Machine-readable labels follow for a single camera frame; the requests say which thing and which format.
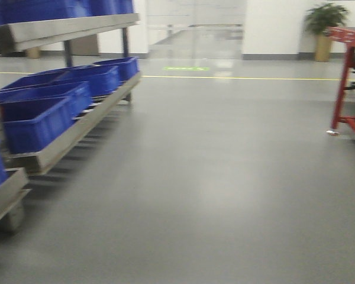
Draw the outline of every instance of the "white wall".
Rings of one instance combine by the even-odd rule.
[[[133,0],[134,10],[140,14],[139,25],[129,27],[130,53],[149,52],[147,41],[146,0]],[[122,53],[122,36],[120,30],[109,31],[98,35],[100,53]],[[42,50],[63,50],[62,43],[43,46]]]
[[[314,52],[314,37],[304,32],[306,10],[322,0],[248,0],[244,33],[244,54],[298,54]],[[349,27],[355,27],[355,1],[329,1],[350,10]],[[332,52],[343,52],[334,43]]]
[[[297,54],[309,0],[248,0],[244,54]]]

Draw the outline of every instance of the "red metal frame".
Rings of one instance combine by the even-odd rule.
[[[344,97],[346,95],[346,84],[349,74],[349,68],[355,67],[354,54],[355,54],[355,28],[330,28],[330,37],[334,41],[345,43],[347,51],[344,55],[344,65],[342,78],[338,89],[338,97],[335,102],[333,119],[331,121],[331,128],[336,130],[339,122],[347,123],[355,132],[355,117],[342,116],[342,108]]]

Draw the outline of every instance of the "shelving rack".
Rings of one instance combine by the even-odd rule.
[[[337,100],[334,106],[333,118],[331,120],[331,129],[327,131],[329,135],[339,135],[337,131],[339,123],[348,124],[355,132],[355,116],[342,115],[344,98],[346,91],[355,89],[346,86],[350,68],[355,68],[355,28],[333,27],[329,29],[330,37],[334,41],[345,43],[347,50],[344,55],[343,72],[338,88]]]
[[[70,40],[74,38],[122,29],[124,57],[129,55],[128,27],[136,25],[138,14],[106,15],[38,22],[21,22],[0,26],[0,54],[25,50],[46,44],[64,42],[64,57],[67,67],[73,66]],[[36,153],[11,155],[5,146],[5,135],[0,115],[0,146],[6,164],[19,169],[7,170],[9,178],[0,186],[0,226],[15,231],[23,217],[21,200],[29,192],[23,189],[27,175],[44,175],[70,149],[97,125],[120,100],[131,101],[131,90],[138,84],[140,72],[126,81],[112,94],[95,99],[77,121],[64,134]]]

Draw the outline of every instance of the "potted plant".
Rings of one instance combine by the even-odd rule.
[[[345,25],[349,11],[342,5],[323,3],[307,12],[306,30],[317,38],[315,60],[327,62],[330,56],[331,39],[325,36],[324,31],[327,27]]]

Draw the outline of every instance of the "green leaves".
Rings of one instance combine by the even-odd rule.
[[[338,27],[345,25],[349,11],[333,3],[317,5],[307,10],[305,16],[306,30],[312,34],[321,34],[327,27]]]

